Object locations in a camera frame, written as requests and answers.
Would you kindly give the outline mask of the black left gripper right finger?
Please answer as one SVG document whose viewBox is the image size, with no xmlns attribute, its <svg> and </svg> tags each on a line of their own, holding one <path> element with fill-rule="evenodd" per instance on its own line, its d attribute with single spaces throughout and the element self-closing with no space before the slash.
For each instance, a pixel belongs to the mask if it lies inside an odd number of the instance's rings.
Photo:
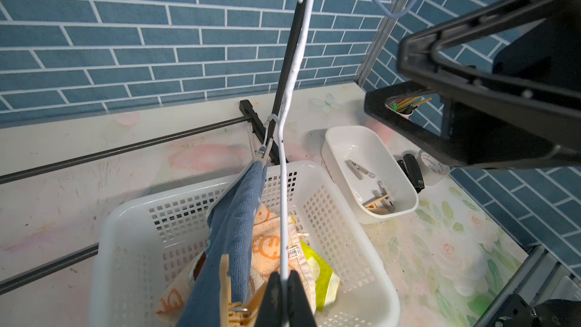
<svg viewBox="0 0 581 327">
<path fill-rule="evenodd" d="M 289 327 L 316 327 L 307 294 L 295 270 L 290 271 L 287 281 L 287 320 Z"/>
</svg>

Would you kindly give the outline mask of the blue bear towel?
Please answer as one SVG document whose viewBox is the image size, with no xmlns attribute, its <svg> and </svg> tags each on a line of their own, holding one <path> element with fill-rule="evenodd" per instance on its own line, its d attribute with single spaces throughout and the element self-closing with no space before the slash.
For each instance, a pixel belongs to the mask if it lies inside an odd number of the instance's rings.
<svg viewBox="0 0 581 327">
<path fill-rule="evenodd" d="M 210 234 L 206 260 L 195 281 L 177 326 L 219 326 L 219 266 L 228 255 L 231 301 L 248 297 L 251 275 L 254 219 L 260 207 L 266 168 L 255 161 L 241 173 L 207 218 Z"/>
</svg>

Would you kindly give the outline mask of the beige clothespin orange towel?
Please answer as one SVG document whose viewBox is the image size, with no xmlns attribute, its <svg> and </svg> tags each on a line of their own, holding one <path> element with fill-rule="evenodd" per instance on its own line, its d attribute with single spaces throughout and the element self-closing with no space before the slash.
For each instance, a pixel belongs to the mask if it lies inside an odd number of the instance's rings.
<svg viewBox="0 0 581 327">
<path fill-rule="evenodd" d="M 374 189 L 372 192 L 376 198 L 380 198 L 380 201 L 375 204 L 377 207 L 386 209 L 388 213 L 394 213 L 396 211 L 390 196 L 387 194 L 387 189 L 385 189 L 381 180 L 378 180 L 378 189 Z"/>
<path fill-rule="evenodd" d="M 376 177 L 374 173 L 367 170 L 357 162 L 354 162 L 353 160 L 346 160 L 345 163 L 358 180 L 363 180 L 365 177 L 369 177 L 371 179 L 374 179 Z"/>
</svg>

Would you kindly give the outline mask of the yellow green towel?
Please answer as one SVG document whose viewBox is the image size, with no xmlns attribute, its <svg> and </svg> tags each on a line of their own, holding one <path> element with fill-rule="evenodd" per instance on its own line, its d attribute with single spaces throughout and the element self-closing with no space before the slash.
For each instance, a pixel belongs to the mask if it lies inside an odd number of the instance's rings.
<svg viewBox="0 0 581 327">
<path fill-rule="evenodd" d="M 307 243 L 301 241 L 301 248 L 315 280 L 316 311 L 324 312 L 336 301 L 340 277 Z"/>
</svg>

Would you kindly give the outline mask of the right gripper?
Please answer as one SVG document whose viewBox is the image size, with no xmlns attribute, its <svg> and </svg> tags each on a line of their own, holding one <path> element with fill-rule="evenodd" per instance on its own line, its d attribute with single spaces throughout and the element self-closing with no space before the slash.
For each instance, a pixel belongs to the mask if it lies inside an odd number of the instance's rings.
<svg viewBox="0 0 581 327">
<path fill-rule="evenodd" d="M 481 71 L 445 49 L 531 24 Z M 502 0 L 405 37 L 397 56 L 405 82 L 369 92 L 367 115 L 451 167 L 550 168 L 580 164 L 580 0 Z M 440 134 L 387 106 L 436 94 Z"/>
</svg>

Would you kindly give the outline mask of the orange bunny towel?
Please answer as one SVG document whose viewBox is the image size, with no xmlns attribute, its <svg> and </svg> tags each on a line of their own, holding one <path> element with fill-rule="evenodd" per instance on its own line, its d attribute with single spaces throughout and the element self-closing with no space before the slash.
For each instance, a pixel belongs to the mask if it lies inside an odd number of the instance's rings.
<svg viewBox="0 0 581 327">
<path fill-rule="evenodd" d="M 292 220 L 288 221 L 290 269 L 296 271 L 304 287 L 310 310 L 316 311 L 316 278 L 313 276 L 307 258 L 304 255 L 302 242 Z M 261 204 L 254 220 L 253 246 L 251 254 L 250 297 L 266 283 L 273 272 L 280 269 L 280 217 Z M 155 314 L 163 322 L 175 325 L 184 309 L 196 278 L 204 265 L 205 254 L 198 252 L 186 259 L 180 273 L 163 292 L 158 301 Z"/>
</svg>

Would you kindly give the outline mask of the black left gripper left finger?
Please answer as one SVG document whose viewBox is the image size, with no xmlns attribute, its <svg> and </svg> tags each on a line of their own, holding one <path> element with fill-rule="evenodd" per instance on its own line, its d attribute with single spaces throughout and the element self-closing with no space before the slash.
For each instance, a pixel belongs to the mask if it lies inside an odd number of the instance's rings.
<svg viewBox="0 0 581 327">
<path fill-rule="evenodd" d="M 282 284 L 278 272 L 273 272 L 263 285 L 262 299 L 257 312 L 255 327 L 283 326 Z"/>
</svg>

